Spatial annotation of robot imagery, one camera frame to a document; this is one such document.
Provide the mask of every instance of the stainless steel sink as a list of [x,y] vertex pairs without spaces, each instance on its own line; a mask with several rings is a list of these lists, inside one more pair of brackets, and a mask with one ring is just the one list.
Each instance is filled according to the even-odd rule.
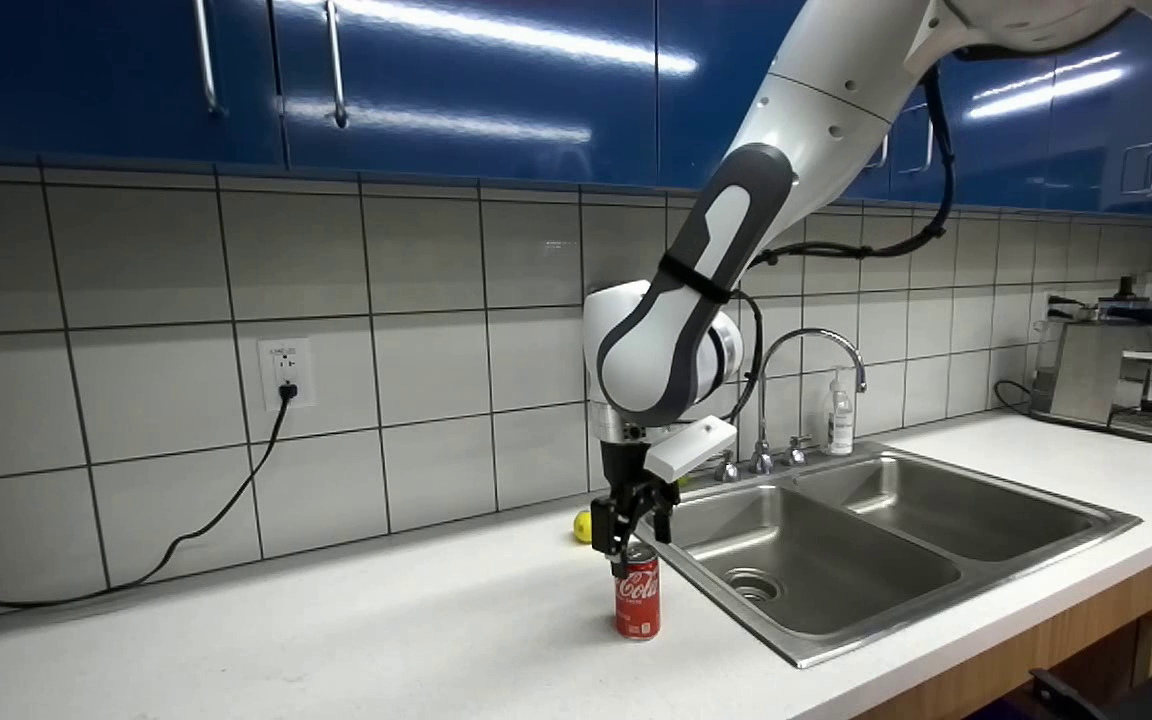
[[765,645],[815,663],[1132,523],[873,447],[687,493],[676,545],[639,534]]

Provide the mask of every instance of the soda can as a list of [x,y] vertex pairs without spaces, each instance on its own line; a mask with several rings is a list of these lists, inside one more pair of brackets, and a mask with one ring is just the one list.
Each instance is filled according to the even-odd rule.
[[632,557],[615,577],[615,632],[628,639],[651,639],[660,632],[660,561]]

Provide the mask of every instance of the kitchen appliance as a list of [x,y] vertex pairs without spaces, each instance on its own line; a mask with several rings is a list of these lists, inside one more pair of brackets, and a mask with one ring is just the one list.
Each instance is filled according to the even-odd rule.
[[1047,315],[1031,415],[1152,438],[1152,324]]

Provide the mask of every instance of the white tile wall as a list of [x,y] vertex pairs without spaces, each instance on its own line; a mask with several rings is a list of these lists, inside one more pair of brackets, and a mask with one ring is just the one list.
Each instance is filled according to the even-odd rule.
[[[128,578],[207,520],[263,450],[260,339],[304,339],[314,394],[170,570],[605,486],[580,295],[651,276],[687,203],[0,166],[0,592]],[[892,245],[924,220],[831,209],[784,238]],[[886,431],[992,408],[992,379],[1027,377],[1044,295],[1109,295],[1118,272],[1152,272],[1152,225],[958,210],[911,261],[780,261],[745,287],[766,339],[805,324],[854,339],[854,429]],[[775,354],[775,447],[822,435],[837,366],[821,339]],[[696,410],[733,408],[735,389]]]

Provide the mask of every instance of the lower cabinet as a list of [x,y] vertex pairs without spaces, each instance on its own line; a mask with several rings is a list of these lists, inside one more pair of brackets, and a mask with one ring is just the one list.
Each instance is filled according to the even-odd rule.
[[995,714],[985,706],[1006,699],[1022,706],[1031,668],[1056,668],[1090,702],[1152,675],[1152,569],[864,713],[864,720]]

